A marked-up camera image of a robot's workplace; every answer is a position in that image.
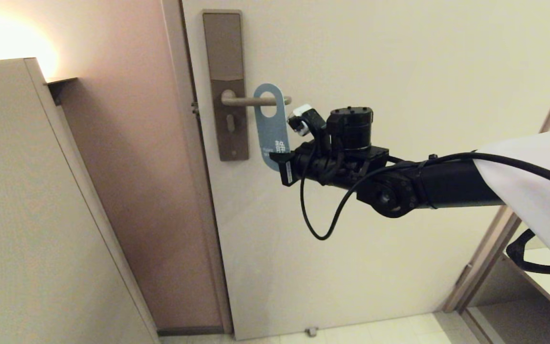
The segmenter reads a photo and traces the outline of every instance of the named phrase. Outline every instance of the door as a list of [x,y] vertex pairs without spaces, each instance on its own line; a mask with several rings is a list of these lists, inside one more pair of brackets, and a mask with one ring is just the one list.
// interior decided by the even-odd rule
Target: door
[[154,343],[59,146],[35,70],[35,59],[0,61],[0,343]]
[[[539,130],[550,107],[550,2],[525,0],[186,0],[190,57],[236,338],[432,312],[451,292],[497,208],[417,210],[399,219],[350,201],[315,240],[260,156],[220,161],[203,9],[243,13],[247,94],[273,83],[326,117],[375,111],[372,143],[421,161]],[[290,135],[292,148],[303,141]],[[307,183],[325,233],[344,194]]]

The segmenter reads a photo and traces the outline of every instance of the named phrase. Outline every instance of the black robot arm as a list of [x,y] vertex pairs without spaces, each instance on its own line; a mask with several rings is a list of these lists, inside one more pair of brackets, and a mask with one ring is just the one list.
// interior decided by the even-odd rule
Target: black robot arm
[[289,153],[271,153],[283,185],[291,186],[304,177],[349,190],[363,180],[356,185],[358,200],[386,217],[421,208],[504,204],[469,159],[431,164],[430,159],[436,159],[431,156],[416,163],[371,146],[372,120],[369,107],[336,109],[327,122],[314,109],[291,116],[292,129],[308,129],[315,139]]

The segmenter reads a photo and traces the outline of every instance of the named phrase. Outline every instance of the beige cabinet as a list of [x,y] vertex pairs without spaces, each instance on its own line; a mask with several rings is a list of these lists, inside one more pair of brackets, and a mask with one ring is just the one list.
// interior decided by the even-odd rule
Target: beige cabinet
[[60,111],[0,61],[0,343],[157,342]]

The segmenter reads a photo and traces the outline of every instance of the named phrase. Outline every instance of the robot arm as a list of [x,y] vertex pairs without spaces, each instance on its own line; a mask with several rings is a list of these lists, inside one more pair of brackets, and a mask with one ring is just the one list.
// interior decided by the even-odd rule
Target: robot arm
[[[550,247],[550,132],[413,162],[371,146],[372,121],[369,107],[336,109],[327,121],[308,105],[296,109],[288,124],[314,140],[289,153],[271,153],[283,185],[301,180],[301,193],[304,179],[341,187],[348,194],[338,213],[356,192],[359,201],[391,218],[421,208],[508,204]],[[337,218],[326,236],[316,237],[327,239]]]

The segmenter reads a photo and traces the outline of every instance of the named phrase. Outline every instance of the door hinge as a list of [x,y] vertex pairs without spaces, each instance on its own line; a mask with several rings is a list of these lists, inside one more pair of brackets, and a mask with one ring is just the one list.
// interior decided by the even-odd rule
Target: door hinge
[[194,116],[196,116],[196,118],[199,119],[201,117],[201,114],[199,113],[199,103],[192,102],[190,106],[192,106],[192,113],[194,113]]
[[456,287],[460,285],[460,283],[465,279],[466,276],[468,276],[468,273],[470,272],[471,268],[472,268],[472,263],[468,263],[465,265],[464,269],[462,269],[460,276],[458,277],[458,280],[455,281]]

